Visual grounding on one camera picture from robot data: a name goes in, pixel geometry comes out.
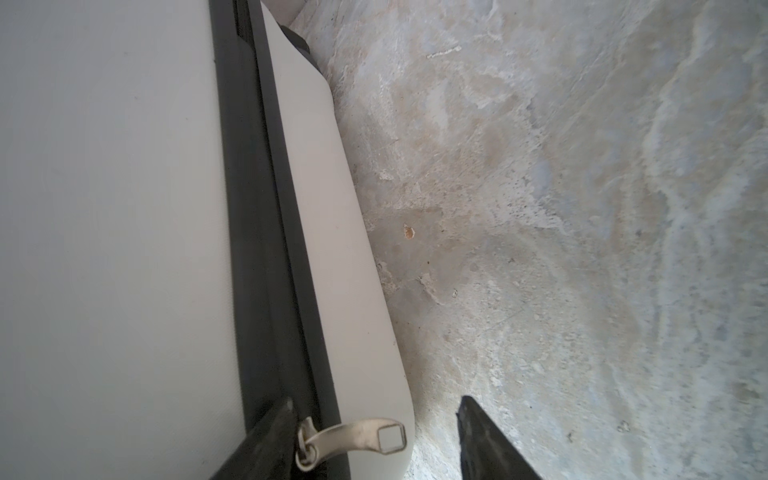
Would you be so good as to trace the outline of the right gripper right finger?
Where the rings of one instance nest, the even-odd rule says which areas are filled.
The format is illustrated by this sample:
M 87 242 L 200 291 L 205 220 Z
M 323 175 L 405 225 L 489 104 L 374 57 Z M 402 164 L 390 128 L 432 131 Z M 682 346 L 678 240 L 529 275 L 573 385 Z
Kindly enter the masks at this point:
M 461 398 L 456 416 L 464 480 L 541 480 L 473 397 Z

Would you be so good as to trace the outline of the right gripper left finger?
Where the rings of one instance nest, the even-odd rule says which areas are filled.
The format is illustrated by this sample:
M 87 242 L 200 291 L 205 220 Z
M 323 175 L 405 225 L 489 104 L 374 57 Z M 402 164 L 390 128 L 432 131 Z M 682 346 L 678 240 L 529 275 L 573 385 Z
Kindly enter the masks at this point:
M 289 397 L 279 400 L 211 478 L 290 479 L 295 464 L 297 425 L 298 417 L 293 400 Z

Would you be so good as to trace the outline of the white suitcase with black lining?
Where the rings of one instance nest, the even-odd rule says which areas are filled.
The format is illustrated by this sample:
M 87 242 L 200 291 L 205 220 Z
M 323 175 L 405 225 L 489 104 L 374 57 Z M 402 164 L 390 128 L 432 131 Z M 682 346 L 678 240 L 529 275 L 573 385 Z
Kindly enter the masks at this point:
M 401 479 L 414 408 L 329 85 L 264 1 L 1 5 L 1 475 Z

